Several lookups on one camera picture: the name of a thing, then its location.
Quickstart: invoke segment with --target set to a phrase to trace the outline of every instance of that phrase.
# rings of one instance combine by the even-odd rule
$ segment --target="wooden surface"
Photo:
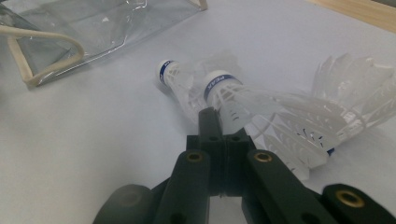
[[[308,0],[396,33],[396,8],[371,0]]]

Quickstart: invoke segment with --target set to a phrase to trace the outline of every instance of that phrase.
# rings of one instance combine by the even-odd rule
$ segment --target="screw hole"
[[[171,224],[185,224],[187,221],[186,216],[181,213],[174,213],[170,217]]]
[[[272,157],[269,154],[264,153],[264,152],[256,153],[256,155],[254,155],[254,158],[257,161],[261,161],[261,162],[268,162],[268,161],[272,160]]]
[[[301,215],[301,219],[306,224],[320,224],[320,220],[316,216],[314,216],[310,213],[303,213]]]
[[[192,162],[198,162],[202,160],[202,154],[198,152],[192,152],[187,155],[187,160]]]
[[[350,207],[360,208],[364,206],[364,200],[350,190],[338,190],[335,192],[335,196],[341,203]]]

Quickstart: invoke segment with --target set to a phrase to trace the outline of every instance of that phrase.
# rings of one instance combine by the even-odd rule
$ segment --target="shuttlecock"
[[[200,110],[213,106],[223,133],[245,128],[257,148],[275,152],[300,179],[326,163],[336,146],[396,111],[394,69],[371,58],[330,58],[318,69],[310,95],[252,88],[230,72],[240,72],[235,64],[228,70],[228,64],[207,62],[214,61],[201,61],[199,72],[191,64],[162,62],[158,76],[193,121]]]

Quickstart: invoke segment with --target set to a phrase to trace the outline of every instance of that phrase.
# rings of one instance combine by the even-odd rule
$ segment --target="transparent plastic packaging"
[[[371,58],[330,58],[318,69],[310,95],[244,85],[229,72],[240,73],[231,58],[216,55],[195,66],[162,62],[157,75],[193,121],[213,106],[224,133],[245,128],[257,148],[275,152],[300,179],[325,164],[342,142],[395,115],[394,69]]]
[[[0,3],[0,35],[23,81],[35,86],[206,7],[205,0],[9,0]]]

